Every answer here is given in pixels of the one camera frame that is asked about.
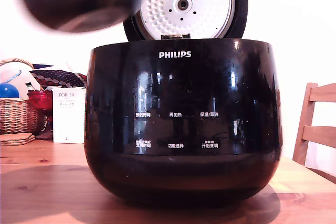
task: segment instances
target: lid hinge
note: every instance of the lid hinge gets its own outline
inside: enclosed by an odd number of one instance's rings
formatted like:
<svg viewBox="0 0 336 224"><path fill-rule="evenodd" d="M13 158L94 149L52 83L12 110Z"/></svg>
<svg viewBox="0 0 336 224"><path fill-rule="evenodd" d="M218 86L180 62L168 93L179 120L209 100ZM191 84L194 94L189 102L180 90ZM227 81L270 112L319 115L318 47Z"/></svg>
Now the lid hinge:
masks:
<svg viewBox="0 0 336 224"><path fill-rule="evenodd" d="M190 34L161 35L161 40L165 39L190 39Z"/></svg>

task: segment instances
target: white wall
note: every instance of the white wall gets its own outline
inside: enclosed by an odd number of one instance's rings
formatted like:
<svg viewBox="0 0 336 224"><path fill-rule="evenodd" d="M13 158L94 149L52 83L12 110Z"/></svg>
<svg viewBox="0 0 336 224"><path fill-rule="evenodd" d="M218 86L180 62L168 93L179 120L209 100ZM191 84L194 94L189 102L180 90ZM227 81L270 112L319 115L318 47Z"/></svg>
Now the white wall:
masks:
<svg viewBox="0 0 336 224"><path fill-rule="evenodd" d="M249 0L244 38L274 46L281 88L283 152L290 158L306 83L336 82L335 6L335 0ZM85 35L66 35L34 22L20 0L0 0L0 8L0 54L5 58L64 68L68 64L72 71L86 74L92 48L127 41L122 25ZM313 124L336 126L335 113L333 104L318 104ZM336 175L336 151L310 143L306 164Z"/></svg>

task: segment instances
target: open lid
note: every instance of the open lid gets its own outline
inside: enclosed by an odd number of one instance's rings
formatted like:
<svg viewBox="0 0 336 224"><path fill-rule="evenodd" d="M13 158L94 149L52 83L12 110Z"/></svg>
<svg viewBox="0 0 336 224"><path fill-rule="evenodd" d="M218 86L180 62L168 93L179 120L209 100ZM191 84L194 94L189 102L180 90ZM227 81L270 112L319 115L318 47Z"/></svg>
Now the open lid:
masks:
<svg viewBox="0 0 336 224"><path fill-rule="evenodd" d="M129 41L190 34L192 39L241 38L248 0L141 0L140 10L124 22Z"/></svg>

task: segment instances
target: blue ball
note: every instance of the blue ball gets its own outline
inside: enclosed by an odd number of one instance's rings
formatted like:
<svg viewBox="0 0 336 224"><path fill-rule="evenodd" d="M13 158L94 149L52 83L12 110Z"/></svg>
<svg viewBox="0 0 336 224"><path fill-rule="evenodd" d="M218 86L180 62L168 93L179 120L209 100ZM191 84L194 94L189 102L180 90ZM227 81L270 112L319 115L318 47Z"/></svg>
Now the blue ball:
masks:
<svg viewBox="0 0 336 224"><path fill-rule="evenodd" d="M0 98L19 98L19 91L16 87L8 83L0 84Z"/></svg>

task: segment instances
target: wicker basket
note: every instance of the wicker basket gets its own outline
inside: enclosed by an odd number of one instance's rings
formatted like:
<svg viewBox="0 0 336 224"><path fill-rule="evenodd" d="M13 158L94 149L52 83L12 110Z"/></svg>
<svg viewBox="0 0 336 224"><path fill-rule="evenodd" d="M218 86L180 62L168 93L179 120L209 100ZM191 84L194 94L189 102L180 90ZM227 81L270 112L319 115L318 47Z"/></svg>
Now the wicker basket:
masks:
<svg viewBox="0 0 336 224"><path fill-rule="evenodd" d="M29 66L31 63L20 59L7 59L0 66L10 62L22 62ZM28 99L0 99L0 134L33 133L43 130L45 117L28 104Z"/></svg>

